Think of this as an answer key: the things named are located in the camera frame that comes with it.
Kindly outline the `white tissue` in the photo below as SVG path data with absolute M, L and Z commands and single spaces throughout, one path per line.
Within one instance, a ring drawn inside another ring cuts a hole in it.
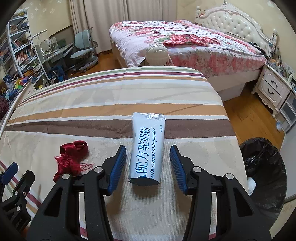
M 256 182 L 252 177 L 247 177 L 248 195 L 251 196 L 256 188 Z

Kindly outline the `white round bedpost knob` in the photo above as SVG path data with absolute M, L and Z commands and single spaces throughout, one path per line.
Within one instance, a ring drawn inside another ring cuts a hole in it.
M 168 49 L 163 44 L 151 44 L 146 48 L 145 59 L 150 66 L 165 66 L 169 59 Z

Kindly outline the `striped bed sheet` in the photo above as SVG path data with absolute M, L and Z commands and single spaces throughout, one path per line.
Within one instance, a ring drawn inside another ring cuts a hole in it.
M 222 100 L 197 70 L 184 67 L 137 67 L 101 71 L 55 84 L 25 98 L 1 137 L 1 170 L 18 164 L 10 194 L 31 170 L 35 181 L 27 196 L 34 216 L 54 186 L 60 146 L 76 140 L 88 144 L 86 163 L 99 166 L 120 145 L 132 152 L 132 115 L 166 117 L 161 182 L 138 187 L 125 165 L 112 196 L 105 198 L 116 240 L 181 240 L 191 197 L 178 188 L 170 147 L 210 174 L 232 173 L 243 187 L 247 178 L 238 140 Z

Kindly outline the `study desk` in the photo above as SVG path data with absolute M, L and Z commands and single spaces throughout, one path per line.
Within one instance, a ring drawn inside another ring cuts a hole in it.
M 51 78 L 54 72 L 60 69 L 65 72 L 67 68 L 66 57 L 74 49 L 74 43 L 59 47 L 57 41 L 52 42 L 52 39 L 45 40 L 41 44 L 36 44 L 35 49 L 37 56 L 45 70 L 46 76 Z

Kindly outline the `white nightstand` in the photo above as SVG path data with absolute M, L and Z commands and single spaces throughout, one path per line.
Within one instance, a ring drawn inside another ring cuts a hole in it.
M 251 94 L 256 93 L 263 104 L 273 110 L 274 118 L 291 91 L 291 84 L 278 71 L 265 63 Z

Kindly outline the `black lined trash bin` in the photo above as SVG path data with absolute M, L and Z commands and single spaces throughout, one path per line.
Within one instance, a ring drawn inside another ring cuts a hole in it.
M 287 174 L 279 150 L 265 138 L 250 138 L 240 144 L 246 175 L 256 187 L 251 194 L 268 227 L 276 222 L 287 193 Z

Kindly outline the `grey desk chair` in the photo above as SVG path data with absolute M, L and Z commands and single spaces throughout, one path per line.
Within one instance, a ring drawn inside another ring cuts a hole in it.
M 98 44 L 92 39 L 91 33 L 92 28 L 88 28 L 77 33 L 75 36 L 74 45 L 78 51 L 72 54 L 70 58 L 72 60 L 82 60 L 71 67 L 73 73 L 78 71 L 86 72 L 99 61 L 98 56 L 95 54 Z

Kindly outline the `plastic drawer unit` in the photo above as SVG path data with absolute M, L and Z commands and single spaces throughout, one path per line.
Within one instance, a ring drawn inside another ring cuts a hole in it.
M 280 108 L 280 111 L 275 116 L 277 125 L 284 133 L 287 133 L 295 124 L 295 115 L 295 91 L 291 91 Z

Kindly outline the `white tufted headboard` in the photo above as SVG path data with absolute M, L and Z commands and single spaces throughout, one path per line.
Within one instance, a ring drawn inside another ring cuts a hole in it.
M 258 44 L 269 55 L 272 55 L 276 50 L 278 42 L 277 30 L 273 30 L 272 36 L 267 37 L 257 21 L 226 1 L 221 6 L 206 10 L 197 6 L 195 22 L 203 27 L 215 29 L 246 42 Z

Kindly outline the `dark red ribbon tassel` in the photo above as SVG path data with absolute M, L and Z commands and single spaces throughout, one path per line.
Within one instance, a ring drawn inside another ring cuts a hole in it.
M 61 145 L 60 156 L 55 157 L 58 169 L 53 181 L 56 183 L 66 173 L 78 176 L 83 171 L 90 170 L 93 164 L 82 163 L 88 154 L 88 145 L 85 141 L 78 140 Z

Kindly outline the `floral quilt bed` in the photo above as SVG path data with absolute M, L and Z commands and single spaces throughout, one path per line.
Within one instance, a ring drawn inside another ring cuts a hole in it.
M 239 96 L 266 62 L 251 44 L 187 20 L 123 21 L 113 24 L 109 35 L 122 67 L 152 65 L 148 47 L 162 44 L 168 51 L 167 65 L 201 72 L 223 100 Z

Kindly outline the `white bookshelf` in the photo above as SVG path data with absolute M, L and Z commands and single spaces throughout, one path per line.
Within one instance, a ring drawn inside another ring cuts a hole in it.
M 1 66 L 10 77 L 30 77 L 33 87 L 48 83 L 33 42 L 27 8 L 17 10 L 1 33 Z

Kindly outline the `beige curtains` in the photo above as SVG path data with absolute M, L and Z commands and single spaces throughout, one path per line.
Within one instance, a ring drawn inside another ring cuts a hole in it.
M 111 50 L 109 28 L 117 22 L 177 19 L 177 1 L 84 0 L 69 6 L 74 33 L 91 28 L 96 53 Z

